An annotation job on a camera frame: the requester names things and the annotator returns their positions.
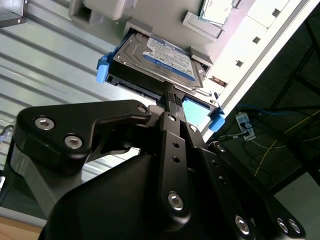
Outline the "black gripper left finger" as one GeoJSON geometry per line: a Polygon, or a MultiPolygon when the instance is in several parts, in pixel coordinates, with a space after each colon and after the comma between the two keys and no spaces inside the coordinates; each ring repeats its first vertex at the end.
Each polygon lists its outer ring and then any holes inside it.
{"type": "Polygon", "coordinates": [[[29,107],[17,116],[12,168],[24,177],[48,215],[69,191],[80,186],[85,164],[132,148],[159,165],[157,203],[167,215],[189,210],[186,118],[183,94],[163,92],[156,105],[137,100],[29,107]]]}

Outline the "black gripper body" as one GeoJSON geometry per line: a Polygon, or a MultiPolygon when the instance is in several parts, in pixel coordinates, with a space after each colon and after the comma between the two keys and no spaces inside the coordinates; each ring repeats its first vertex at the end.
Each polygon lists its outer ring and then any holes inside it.
{"type": "Polygon", "coordinates": [[[43,240],[221,240],[221,214],[207,177],[188,150],[182,173],[161,173],[146,154],[63,196],[43,240]]]}

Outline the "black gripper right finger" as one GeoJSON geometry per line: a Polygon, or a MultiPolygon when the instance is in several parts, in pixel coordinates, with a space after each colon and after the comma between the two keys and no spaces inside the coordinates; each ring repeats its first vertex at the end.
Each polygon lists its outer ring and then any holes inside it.
{"type": "Polygon", "coordinates": [[[220,142],[206,144],[199,130],[187,123],[184,97],[174,101],[183,134],[200,174],[207,177],[222,223],[222,240],[304,240],[297,219],[220,142]]]}

